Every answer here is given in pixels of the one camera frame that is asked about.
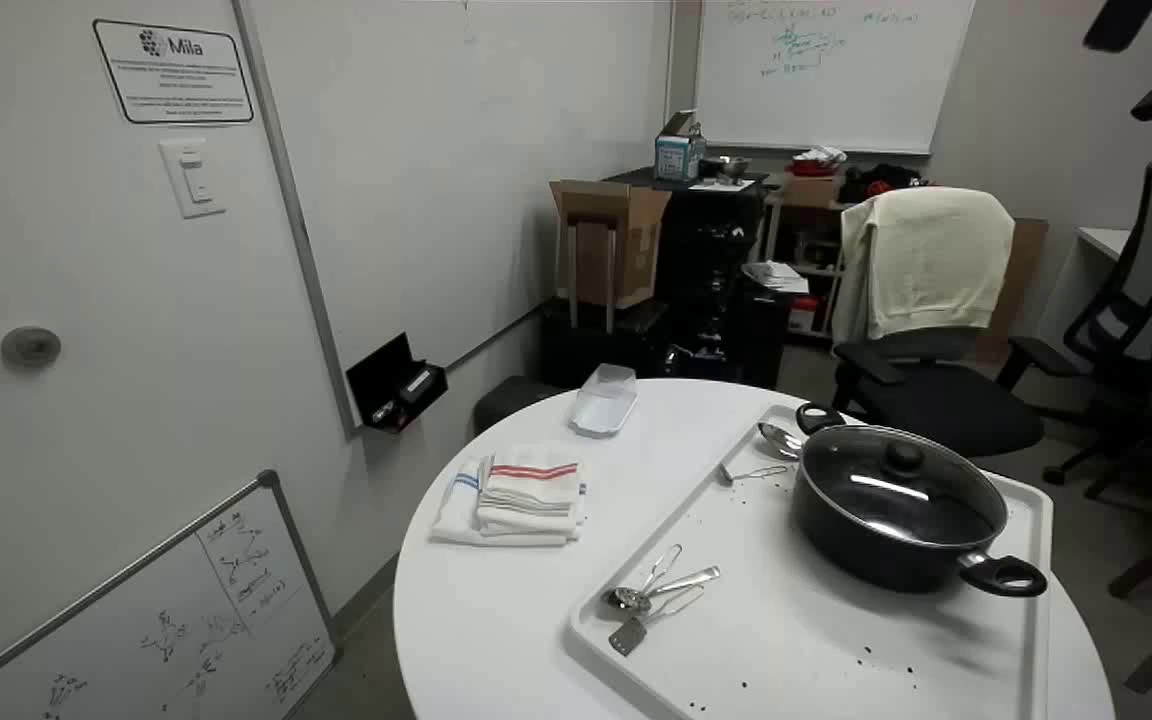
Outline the glass pot lid black knob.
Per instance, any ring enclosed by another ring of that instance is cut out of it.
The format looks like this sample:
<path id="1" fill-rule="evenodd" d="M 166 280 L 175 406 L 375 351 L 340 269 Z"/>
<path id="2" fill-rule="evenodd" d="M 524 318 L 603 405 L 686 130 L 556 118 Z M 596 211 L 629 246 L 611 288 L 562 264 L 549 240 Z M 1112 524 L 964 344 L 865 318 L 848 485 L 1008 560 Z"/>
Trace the glass pot lid black knob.
<path id="1" fill-rule="evenodd" d="M 1005 529 L 1005 498 L 972 461 L 905 430 L 818 430 L 799 456 L 806 486 L 842 518 L 925 547 L 970 547 Z"/>

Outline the black cooking pot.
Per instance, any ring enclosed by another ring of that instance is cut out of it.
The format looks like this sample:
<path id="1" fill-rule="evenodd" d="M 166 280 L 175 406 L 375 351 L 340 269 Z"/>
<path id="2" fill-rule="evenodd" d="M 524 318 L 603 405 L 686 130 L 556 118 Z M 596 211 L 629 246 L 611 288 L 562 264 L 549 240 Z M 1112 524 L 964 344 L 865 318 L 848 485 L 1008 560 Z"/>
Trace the black cooking pot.
<path id="1" fill-rule="evenodd" d="M 799 406 L 796 420 L 804 439 L 823 429 L 870 425 L 846 423 L 844 416 L 819 404 Z M 791 518 L 814 550 L 832 564 L 890 591 L 929 593 L 952 579 L 961 579 L 978 591 L 1007 598 L 1033 598 L 1048 588 L 1046 575 L 1036 564 L 1011 555 L 992 555 L 992 543 L 1002 532 L 990 543 L 967 548 L 925 547 L 900 541 L 842 518 L 812 495 L 805 473 L 799 470 L 799 461 L 791 488 Z"/>

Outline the white desk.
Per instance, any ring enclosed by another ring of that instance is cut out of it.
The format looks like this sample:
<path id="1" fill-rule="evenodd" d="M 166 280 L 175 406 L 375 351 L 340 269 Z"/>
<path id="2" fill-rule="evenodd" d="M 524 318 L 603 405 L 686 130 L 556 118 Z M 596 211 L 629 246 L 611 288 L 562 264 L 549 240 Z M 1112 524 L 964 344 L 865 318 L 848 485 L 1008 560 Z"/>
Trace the white desk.
<path id="1" fill-rule="evenodd" d="M 1068 350 L 1062 334 L 1114 268 L 1129 234 L 1124 229 L 1076 228 L 1058 265 L 1051 291 L 1039 306 L 1036 332 L 1073 361 L 1076 355 Z"/>

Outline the mesh back office chair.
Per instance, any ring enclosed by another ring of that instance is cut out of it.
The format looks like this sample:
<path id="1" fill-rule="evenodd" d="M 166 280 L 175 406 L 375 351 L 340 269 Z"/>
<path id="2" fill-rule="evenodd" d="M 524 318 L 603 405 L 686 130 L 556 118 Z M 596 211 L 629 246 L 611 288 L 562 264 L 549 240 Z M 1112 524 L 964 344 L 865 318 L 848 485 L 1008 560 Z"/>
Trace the mesh back office chair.
<path id="1" fill-rule="evenodd" d="M 1152 90 L 1134 106 L 1138 120 L 1152 120 Z M 1074 314 L 1058 344 L 1043 338 L 1014 336 L 996 382 L 1014 389 L 1026 370 L 1053 378 L 1087 378 L 1094 382 L 1087 410 L 1036 407 L 1044 418 L 1093 429 L 1094 441 L 1059 465 L 1043 469 L 1043 482 L 1061 486 L 1076 465 L 1096 455 L 1112 457 L 1134 446 L 1144 433 L 1138 418 L 1146 404 L 1149 356 L 1132 353 L 1134 343 L 1152 323 L 1152 162 L 1144 172 L 1134 227 L 1114 265 Z"/>

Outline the whiteboard with green writing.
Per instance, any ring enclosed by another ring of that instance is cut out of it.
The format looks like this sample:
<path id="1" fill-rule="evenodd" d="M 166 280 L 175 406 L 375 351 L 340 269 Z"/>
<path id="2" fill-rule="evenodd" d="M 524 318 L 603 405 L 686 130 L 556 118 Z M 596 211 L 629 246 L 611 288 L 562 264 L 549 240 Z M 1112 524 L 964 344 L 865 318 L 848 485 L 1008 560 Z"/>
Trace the whiteboard with green writing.
<path id="1" fill-rule="evenodd" d="M 704 0 L 694 106 L 742 149 L 929 156 L 975 0 Z"/>

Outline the cream cloth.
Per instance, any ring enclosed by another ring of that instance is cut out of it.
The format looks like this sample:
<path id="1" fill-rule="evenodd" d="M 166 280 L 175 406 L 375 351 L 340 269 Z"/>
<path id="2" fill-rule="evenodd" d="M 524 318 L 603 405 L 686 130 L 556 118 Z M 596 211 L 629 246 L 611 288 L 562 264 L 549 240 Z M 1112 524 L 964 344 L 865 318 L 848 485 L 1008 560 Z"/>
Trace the cream cloth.
<path id="1" fill-rule="evenodd" d="M 846 209 L 833 343 L 987 328 L 1014 229 L 995 196 L 964 188 L 892 190 Z"/>

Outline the black office chair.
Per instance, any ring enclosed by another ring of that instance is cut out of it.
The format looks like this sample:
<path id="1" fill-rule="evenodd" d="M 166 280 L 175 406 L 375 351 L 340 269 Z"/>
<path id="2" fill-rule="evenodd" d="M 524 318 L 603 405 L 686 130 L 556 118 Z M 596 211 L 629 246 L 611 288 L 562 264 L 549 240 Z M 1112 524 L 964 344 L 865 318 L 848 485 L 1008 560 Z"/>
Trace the black office chair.
<path id="1" fill-rule="evenodd" d="M 964 457 L 1024 450 L 1041 441 L 1041 416 L 968 366 L 980 329 L 905 331 L 833 344 L 832 406 L 882 427 L 932 439 Z"/>

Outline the stack of papers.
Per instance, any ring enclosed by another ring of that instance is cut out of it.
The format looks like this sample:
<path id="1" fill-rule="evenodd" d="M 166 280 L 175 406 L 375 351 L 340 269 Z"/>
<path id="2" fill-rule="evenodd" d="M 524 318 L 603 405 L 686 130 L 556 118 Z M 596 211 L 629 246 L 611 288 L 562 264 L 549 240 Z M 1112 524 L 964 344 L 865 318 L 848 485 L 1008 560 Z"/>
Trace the stack of papers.
<path id="1" fill-rule="evenodd" d="M 745 263 L 741 265 L 741 272 L 767 291 L 794 293 L 794 295 L 812 291 L 808 279 L 785 263 Z"/>

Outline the blue tissue box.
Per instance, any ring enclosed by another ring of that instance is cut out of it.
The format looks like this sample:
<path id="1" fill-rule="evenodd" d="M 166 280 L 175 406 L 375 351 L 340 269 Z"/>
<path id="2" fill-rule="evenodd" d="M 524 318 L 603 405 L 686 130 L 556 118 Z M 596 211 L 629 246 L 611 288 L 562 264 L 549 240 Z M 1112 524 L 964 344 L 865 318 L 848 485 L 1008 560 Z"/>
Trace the blue tissue box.
<path id="1" fill-rule="evenodd" d="M 698 109 L 679 109 L 660 128 L 654 142 L 653 176 L 657 181 L 694 183 L 707 156 Z"/>

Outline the black cabinet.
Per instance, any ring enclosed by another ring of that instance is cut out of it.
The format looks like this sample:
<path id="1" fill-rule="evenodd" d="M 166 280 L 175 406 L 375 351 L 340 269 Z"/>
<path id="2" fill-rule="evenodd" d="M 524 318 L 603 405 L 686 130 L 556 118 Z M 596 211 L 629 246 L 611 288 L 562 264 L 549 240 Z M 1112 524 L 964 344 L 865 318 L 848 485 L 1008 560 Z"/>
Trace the black cabinet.
<path id="1" fill-rule="evenodd" d="M 612 176 L 668 196 L 655 276 L 666 313 L 649 364 L 653 377 L 776 387 L 790 296 L 744 272 L 760 258 L 767 179 L 755 172 L 740 190 L 698 190 L 655 179 L 649 167 Z"/>

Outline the large metal spoon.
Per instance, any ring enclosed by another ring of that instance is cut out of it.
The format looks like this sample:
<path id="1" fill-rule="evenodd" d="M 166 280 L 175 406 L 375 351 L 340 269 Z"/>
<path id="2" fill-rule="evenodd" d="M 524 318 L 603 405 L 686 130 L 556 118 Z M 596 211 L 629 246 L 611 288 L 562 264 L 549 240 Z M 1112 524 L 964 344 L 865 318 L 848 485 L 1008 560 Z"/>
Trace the large metal spoon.
<path id="1" fill-rule="evenodd" d="M 771 447 L 771 450 L 776 452 L 778 455 L 795 462 L 803 456 L 804 438 L 799 438 L 786 429 L 776 427 L 776 424 L 768 423 L 768 420 L 756 423 L 756 430 L 765 444 Z"/>

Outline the open cardboard box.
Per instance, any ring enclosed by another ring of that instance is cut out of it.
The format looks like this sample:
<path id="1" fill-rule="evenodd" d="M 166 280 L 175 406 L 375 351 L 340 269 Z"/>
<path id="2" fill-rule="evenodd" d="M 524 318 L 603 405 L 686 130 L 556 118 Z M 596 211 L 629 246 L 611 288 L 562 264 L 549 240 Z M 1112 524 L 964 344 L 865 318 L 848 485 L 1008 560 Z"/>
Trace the open cardboard box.
<path id="1" fill-rule="evenodd" d="M 559 300 L 630 309 L 652 300 L 669 191 L 650 185 L 558 179 L 554 282 Z"/>

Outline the clear plastic container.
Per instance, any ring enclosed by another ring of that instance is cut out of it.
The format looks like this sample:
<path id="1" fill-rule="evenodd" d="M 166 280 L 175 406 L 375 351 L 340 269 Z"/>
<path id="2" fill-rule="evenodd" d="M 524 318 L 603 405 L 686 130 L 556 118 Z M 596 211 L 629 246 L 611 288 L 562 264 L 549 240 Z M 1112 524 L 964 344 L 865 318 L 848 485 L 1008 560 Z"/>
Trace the clear plastic container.
<path id="1" fill-rule="evenodd" d="M 602 363 L 577 392 L 568 425 L 593 438 L 617 435 L 637 402 L 637 376 L 628 366 Z"/>

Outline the white plastic tray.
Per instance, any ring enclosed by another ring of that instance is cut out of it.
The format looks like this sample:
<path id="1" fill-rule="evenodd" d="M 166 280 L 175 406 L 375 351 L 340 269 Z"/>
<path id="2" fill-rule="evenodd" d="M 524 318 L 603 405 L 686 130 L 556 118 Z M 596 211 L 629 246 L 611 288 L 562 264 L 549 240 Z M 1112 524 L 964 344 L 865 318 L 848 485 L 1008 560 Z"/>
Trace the white plastic tray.
<path id="1" fill-rule="evenodd" d="M 791 429 L 790 401 L 760 407 L 712 469 L 613 566 L 566 626 L 586 669 L 664 720 L 1046 720 L 1049 600 L 1006 600 L 961 579 L 900 593 L 846 573 L 791 518 L 794 473 L 727 486 L 717 470 L 773 464 L 756 423 Z M 631 612 L 602 602 L 708 566 L 721 578 L 649 626 L 631 655 L 608 643 Z"/>

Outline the black stool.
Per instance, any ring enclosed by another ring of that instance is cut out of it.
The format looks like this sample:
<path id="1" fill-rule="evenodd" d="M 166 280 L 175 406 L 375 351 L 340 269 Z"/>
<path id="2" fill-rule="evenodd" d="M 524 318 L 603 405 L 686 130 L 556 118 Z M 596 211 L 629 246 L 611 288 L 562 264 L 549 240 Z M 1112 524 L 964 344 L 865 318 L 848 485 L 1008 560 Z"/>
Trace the black stool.
<path id="1" fill-rule="evenodd" d="M 507 377 L 475 402 L 471 411 L 473 435 L 482 435 L 499 420 L 517 414 L 529 406 L 538 404 L 547 397 L 562 395 L 564 388 L 548 382 L 536 381 L 525 376 Z"/>

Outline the folded towel red stripes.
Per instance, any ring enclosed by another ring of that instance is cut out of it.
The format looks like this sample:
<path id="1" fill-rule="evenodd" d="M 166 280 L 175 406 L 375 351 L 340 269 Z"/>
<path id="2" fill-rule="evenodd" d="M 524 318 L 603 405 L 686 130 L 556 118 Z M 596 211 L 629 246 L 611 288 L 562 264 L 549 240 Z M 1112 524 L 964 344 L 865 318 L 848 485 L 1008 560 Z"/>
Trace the folded towel red stripes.
<path id="1" fill-rule="evenodd" d="M 485 456 L 471 518 L 484 536 L 553 536 L 576 541 L 586 521 L 582 464 L 550 452 Z"/>

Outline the small metal spatula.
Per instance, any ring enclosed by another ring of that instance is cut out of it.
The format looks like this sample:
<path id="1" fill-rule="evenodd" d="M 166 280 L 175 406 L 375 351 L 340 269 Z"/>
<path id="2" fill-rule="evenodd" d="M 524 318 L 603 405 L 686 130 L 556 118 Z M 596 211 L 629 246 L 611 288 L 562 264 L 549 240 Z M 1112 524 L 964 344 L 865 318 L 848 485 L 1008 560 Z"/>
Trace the small metal spatula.
<path id="1" fill-rule="evenodd" d="M 658 623 L 664 617 L 669 617 L 685 611 L 685 607 L 690 606 L 691 602 L 698 601 L 705 591 L 707 591 L 705 585 L 687 588 L 675 597 L 660 602 L 658 609 L 639 612 L 639 614 L 632 615 L 614 632 L 611 632 L 608 637 L 609 646 L 620 653 L 620 655 L 631 655 L 636 647 L 639 647 L 641 643 L 646 638 L 649 626 Z"/>

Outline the black marker tray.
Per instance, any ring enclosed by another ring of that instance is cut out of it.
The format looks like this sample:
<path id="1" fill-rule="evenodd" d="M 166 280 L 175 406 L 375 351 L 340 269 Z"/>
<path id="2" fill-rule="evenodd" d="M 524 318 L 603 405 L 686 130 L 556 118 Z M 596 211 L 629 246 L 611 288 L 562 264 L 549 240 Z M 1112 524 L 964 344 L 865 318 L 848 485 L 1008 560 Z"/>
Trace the black marker tray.
<path id="1" fill-rule="evenodd" d="M 448 389 L 444 366 L 414 356 L 399 333 L 346 370 L 346 384 L 366 429 L 399 434 Z"/>

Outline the folded towel blue stripes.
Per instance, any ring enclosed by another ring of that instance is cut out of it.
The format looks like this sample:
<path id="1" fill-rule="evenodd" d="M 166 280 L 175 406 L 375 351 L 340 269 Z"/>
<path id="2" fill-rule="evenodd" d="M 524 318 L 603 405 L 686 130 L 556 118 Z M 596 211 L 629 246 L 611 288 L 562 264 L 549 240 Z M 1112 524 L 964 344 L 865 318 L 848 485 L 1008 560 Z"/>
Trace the folded towel blue stripes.
<path id="1" fill-rule="evenodd" d="M 429 533 L 430 541 L 470 547 L 562 547 L 579 541 L 584 518 L 577 520 L 573 530 L 559 532 L 506 530 L 500 535 L 486 535 L 477 520 L 477 500 L 480 497 L 480 482 L 485 479 L 490 465 L 492 456 L 484 456 L 463 462 L 457 473 L 453 475 L 445 488 L 442 503 L 435 510 L 435 520 Z"/>

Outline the small framed whiteboard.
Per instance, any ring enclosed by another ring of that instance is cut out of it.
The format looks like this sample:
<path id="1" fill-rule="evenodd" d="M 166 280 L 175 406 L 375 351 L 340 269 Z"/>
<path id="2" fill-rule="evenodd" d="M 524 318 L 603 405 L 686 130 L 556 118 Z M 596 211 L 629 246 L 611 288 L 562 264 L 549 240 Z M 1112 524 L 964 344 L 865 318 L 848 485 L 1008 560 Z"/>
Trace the small framed whiteboard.
<path id="1" fill-rule="evenodd" d="M 339 657 L 268 469 L 0 652 L 0 720 L 287 720 Z"/>

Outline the large wall whiteboard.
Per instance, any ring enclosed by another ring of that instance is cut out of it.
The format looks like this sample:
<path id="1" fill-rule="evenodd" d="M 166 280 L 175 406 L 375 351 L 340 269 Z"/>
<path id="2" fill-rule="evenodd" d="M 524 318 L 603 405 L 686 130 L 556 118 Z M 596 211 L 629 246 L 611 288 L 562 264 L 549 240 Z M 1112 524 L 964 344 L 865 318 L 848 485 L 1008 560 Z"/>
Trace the large wall whiteboard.
<path id="1" fill-rule="evenodd" d="M 385 342 L 453 366 L 550 300 L 550 182 L 647 162 L 672 3 L 230 1 L 353 437 Z"/>

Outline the white light switch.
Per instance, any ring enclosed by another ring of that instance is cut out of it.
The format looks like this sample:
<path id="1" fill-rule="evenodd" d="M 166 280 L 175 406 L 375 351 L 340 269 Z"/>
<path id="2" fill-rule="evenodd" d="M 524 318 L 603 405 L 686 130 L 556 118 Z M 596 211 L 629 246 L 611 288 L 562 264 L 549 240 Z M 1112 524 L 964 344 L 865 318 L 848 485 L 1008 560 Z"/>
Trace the white light switch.
<path id="1" fill-rule="evenodd" d="M 180 218 L 192 220 L 227 213 L 212 183 L 204 138 L 157 142 Z"/>

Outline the wall sign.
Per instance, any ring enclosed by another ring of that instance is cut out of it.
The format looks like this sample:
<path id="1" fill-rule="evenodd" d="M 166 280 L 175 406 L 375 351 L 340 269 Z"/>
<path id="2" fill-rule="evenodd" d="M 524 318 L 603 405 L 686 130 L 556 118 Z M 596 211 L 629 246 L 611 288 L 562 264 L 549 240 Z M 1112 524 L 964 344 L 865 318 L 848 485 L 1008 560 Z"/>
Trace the wall sign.
<path id="1" fill-rule="evenodd" d="M 238 126 L 255 118 L 230 35 L 94 18 L 116 105 L 134 126 Z"/>

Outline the round grey wall disc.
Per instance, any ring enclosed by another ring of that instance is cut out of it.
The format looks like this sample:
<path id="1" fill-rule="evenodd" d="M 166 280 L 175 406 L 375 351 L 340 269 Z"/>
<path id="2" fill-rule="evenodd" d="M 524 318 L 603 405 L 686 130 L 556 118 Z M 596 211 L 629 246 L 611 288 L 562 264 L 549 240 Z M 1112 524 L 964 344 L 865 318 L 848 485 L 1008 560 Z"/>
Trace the round grey wall disc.
<path id="1" fill-rule="evenodd" d="M 5 333 L 0 356 L 5 366 L 22 370 L 50 367 L 61 354 L 61 338 L 40 325 L 20 325 Z"/>

